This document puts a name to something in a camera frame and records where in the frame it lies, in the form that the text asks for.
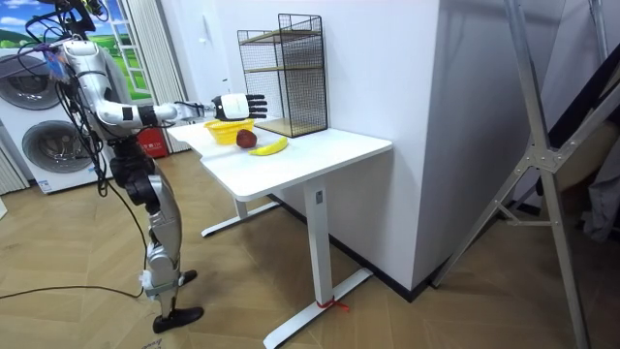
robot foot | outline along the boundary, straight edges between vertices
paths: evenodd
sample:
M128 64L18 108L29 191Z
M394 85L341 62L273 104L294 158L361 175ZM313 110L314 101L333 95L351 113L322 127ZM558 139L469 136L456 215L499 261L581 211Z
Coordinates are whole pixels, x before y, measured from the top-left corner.
M183 283L180 284L179 286L183 286L185 284L190 283L190 281L194 280L196 277L198 277L198 272L195 270L187 270L183 272Z
M166 320L163 320L161 315L155 318L155 321L153 321L153 332L162 333L177 327L183 327L200 319L203 314L204 309L201 306L189 309L175 309Z

banana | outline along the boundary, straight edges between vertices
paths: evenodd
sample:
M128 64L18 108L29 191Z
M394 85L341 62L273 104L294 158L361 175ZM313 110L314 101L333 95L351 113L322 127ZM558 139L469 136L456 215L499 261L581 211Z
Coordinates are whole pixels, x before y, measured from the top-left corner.
M289 144L288 139L286 137L282 137L281 139L279 139L278 141L270 145L266 145L260 148L256 148L254 150L250 150L250 154L261 155L261 156L275 154L278 151L287 147L288 144Z

apple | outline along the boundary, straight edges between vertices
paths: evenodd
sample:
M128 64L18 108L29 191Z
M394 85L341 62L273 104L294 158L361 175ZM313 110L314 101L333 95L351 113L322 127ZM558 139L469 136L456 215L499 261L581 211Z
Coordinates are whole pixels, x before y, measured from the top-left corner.
M256 145L257 137L252 131L239 130L236 134L236 144L242 148L250 148Z

baseboard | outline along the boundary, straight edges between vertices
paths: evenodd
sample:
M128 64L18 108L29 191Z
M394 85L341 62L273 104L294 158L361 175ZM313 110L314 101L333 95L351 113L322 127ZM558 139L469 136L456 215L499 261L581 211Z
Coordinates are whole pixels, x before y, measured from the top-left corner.
M301 212L299 212L296 209L292 208L289 204L287 204L287 203L283 202L282 200L280 200L280 198L276 197L273 194L269 194L268 198L273 200L274 202L280 204L280 206L283 209L285 209L293 217L295 217L298 220L300 220L301 222L303 222L303 224L308 224L308 222L306 220L306 217L303 214L301 214ZM478 235L477 239L480 238L481 236L483 236L484 233L486 233L488 231L488 228L490 228L493 224L495 224L495 222L497 222L498 218L499 218L498 215L496 215L495 217L491 218L486 223L486 225L482 228L482 231ZM349 258L351 258L352 260L356 261L359 265L361 265L364 268L367 268L367 269L371 270L375 274L375 276L377 276L377 278L379 280L381 280L392 291L394 291L397 295L399 295L405 301L408 301L408 302L414 301L422 292L424 292L424 290L426 290L427 287L429 287L431 285L431 281L433 280L435 275L439 272L439 270L441 270L441 268L444 266L444 264L448 261L448 259L446 259L439 267L434 269L418 285L416 285L413 289L410 290L407 287L405 287L405 286L401 285L400 283L398 283L398 281L394 280L391 276L389 276L383 270L379 269L377 266L375 266L374 264L370 263L367 259L365 259L362 256L360 256L357 252L352 250L349 246L347 246L346 244L344 244L342 241L340 241L339 239L335 238L334 236L329 235L329 242L332 245L334 245L336 248L341 250L344 254L349 256Z
M268 195L268 197L274 202L279 203L282 206L282 208L288 211L293 217L297 218L304 224L307 224L306 217L303 214L301 214L299 211L292 208L290 205L283 202L282 200L280 200L280 198L276 197L275 195L270 194ZM367 259L360 256L357 252L352 250L349 246L344 244L339 239L335 238L332 235L329 235L329 242L331 242L332 245L334 245L336 248L341 250L344 254L349 256L349 258L356 261L359 265L372 271L379 280L385 283L386 286L388 286L396 294L398 294L400 297L402 297L408 302L413 301L428 286L427 282L421 282L413 290L409 290L407 287L401 285L400 283L398 283L398 281L394 280L391 276L389 276L383 270L380 270L377 266L375 266L374 264L370 263Z

white desk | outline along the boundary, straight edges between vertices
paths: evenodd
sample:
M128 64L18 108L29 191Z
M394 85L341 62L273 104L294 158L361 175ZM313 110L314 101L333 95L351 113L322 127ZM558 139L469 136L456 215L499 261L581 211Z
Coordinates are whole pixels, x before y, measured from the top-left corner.
M372 275L369 270L361 269L336 287L331 285L324 175L390 150L390 141L327 129L290 139L286 149L262 157L250 155L248 150L236 145L218 145L202 124L175 127L168 132L196 150L202 156L202 165L234 198L237 217L205 229L202 232L204 237L278 205L271 203L248 212L245 202L303 183L317 302L308 305L270 333L263 342L266 348L280 345L328 308L320 307L319 304L338 301ZM272 143L281 137L257 128L253 132L259 138L258 146Z

